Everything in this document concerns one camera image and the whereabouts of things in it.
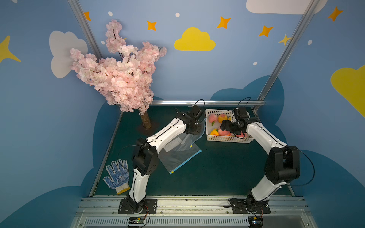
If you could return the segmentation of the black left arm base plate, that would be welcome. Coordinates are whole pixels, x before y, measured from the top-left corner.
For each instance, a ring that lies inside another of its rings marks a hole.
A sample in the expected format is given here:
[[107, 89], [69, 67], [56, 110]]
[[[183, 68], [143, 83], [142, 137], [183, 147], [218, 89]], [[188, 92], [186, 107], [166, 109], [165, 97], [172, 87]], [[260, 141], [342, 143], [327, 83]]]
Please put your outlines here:
[[118, 214], [156, 214], [157, 202], [157, 199], [143, 199], [136, 203], [132, 198], [125, 198], [119, 203]]

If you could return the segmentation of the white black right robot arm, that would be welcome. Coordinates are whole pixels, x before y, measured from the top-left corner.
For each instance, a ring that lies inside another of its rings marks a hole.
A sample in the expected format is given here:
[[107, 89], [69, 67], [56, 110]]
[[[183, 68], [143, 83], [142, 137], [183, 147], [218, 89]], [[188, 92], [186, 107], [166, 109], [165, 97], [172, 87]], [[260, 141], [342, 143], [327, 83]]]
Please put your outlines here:
[[246, 204], [253, 206], [266, 203], [278, 189], [299, 178], [300, 151], [279, 140], [257, 118], [244, 114], [244, 110], [242, 107], [235, 108], [231, 120], [222, 120], [220, 129], [236, 136], [247, 133], [268, 155], [263, 178], [246, 198]]

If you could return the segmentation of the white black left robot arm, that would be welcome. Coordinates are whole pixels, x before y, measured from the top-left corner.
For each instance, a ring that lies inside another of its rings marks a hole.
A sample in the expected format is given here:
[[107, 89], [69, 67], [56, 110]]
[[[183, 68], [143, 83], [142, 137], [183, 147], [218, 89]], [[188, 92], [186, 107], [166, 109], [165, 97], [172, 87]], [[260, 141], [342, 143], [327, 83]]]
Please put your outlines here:
[[138, 139], [140, 147], [132, 156], [133, 184], [127, 196], [131, 205], [144, 205], [148, 179], [158, 165], [160, 151], [180, 134], [199, 135], [204, 132], [204, 126], [200, 120], [202, 115], [203, 110], [196, 105], [187, 113], [177, 111], [175, 118], [162, 130], [146, 139]]

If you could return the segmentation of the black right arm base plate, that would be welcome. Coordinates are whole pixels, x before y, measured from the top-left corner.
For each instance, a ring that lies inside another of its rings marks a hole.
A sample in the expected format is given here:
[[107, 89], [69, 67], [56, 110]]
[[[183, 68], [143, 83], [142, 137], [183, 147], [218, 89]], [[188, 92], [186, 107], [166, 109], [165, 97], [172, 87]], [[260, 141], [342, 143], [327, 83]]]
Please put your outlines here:
[[255, 201], [251, 198], [230, 198], [229, 203], [234, 214], [270, 214], [271, 210], [267, 201]]

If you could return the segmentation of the clear zip-top bag blue zipper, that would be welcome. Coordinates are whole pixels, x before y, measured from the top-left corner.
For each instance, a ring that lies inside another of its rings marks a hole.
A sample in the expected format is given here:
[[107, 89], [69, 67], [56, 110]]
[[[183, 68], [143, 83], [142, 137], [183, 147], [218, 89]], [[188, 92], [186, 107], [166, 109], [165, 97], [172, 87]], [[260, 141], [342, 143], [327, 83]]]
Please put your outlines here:
[[198, 124], [197, 135], [179, 134], [160, 151], [158, 158], [169, 174], [173, 174], [202, 151], [195, 142], [204, 135], [204, 131], [205, 119]]

